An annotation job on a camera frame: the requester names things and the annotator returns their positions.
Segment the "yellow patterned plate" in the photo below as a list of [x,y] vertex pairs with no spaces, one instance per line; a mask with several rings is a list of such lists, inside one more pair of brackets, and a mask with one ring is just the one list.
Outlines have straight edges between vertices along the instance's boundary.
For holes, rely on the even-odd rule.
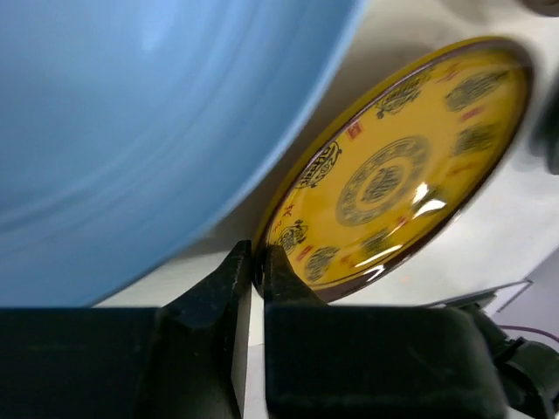
[[478,37],[431,52],[370,89],[279,186],[255,240],[254,286],[263,286],[273,245],[327,302],[411,258],[504,159],[534,81],[524,45]]

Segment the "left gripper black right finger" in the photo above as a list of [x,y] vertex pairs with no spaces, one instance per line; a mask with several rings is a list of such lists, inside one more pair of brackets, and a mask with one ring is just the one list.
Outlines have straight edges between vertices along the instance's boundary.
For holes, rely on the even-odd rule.
[[503,418],[507,400],[472,318],[454,308],[331,306],[286,253],[264,262],[272,418]]

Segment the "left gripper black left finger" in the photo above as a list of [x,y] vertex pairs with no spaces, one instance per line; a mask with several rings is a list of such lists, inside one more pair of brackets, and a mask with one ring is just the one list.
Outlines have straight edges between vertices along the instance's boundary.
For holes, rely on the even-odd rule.
[[161,310],[135,417],[242,417],[251,292],[252,245],[239,241]]

